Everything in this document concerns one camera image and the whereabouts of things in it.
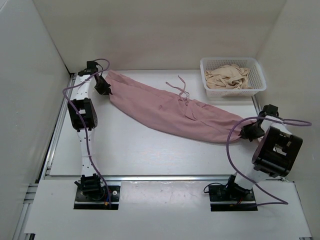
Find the pink trousers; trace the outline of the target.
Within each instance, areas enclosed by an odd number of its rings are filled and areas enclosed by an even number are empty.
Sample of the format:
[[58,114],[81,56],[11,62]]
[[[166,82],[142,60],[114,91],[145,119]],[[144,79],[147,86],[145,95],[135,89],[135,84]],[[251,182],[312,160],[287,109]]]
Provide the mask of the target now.
[[240,139],[239,115],[216,106],[138,82],[110,70],[105,77],[110,84],[110,101],[119,110],[148,128],[164,133],[210,143],[235,142]]

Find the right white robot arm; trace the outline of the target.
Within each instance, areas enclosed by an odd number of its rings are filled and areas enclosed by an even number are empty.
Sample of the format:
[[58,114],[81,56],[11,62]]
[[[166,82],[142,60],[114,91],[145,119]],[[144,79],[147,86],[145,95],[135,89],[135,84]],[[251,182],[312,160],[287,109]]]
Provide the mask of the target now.
[[278,107],[265,105],[255,122],[241,127],[240,138],[261,139],[245,173],[229,177],[224,193],[230,200],[245,198],[254,184],[267,177],[286,177],[298,156],[303,139],[292,134],[279,117]]

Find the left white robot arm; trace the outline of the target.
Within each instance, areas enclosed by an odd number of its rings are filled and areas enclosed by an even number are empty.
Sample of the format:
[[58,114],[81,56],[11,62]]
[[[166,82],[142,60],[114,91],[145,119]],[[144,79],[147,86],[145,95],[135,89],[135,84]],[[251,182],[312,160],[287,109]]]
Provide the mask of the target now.
[[101,96],[112,94],[111,85],[103,78],[102,73],[110,67],[103,68],[100,59],[89,60],[86,68],[78,73],[79,83],[65,88],[62,93],[67,100],[67,108],[71,125],[75,129],[81,148],[81,175],[80,181],[75,182],[83,195],[90,197],[93,201],[104,201],[111,206],[111,193],[109,186],[100,173],[91,151],[94,142],[95,129],[98,126],[98,116],[91,100],[90,89],[95,84],[95,91]]

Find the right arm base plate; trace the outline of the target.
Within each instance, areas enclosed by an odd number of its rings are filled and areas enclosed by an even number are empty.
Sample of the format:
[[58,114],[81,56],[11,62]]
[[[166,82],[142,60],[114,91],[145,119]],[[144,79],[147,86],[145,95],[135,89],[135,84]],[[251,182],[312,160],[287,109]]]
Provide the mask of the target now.
[[257,202],[252,190],[245,193],[231,192],[221,183],[210,183],[203,189],[208,194],[211,212],[252,212],[257,211]]

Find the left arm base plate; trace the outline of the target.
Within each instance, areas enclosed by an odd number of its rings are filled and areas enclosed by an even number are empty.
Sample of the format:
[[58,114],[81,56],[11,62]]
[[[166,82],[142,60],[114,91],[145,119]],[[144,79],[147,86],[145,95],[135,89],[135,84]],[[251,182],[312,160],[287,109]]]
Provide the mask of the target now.
[[78,186],[73,209],[74,210],[118,210],[120,195],[121,195],[121,184],[119,182],[112,183],[108,186],[109,193],[105,188],[102,189],[102,193],[92,195],[84,193]]

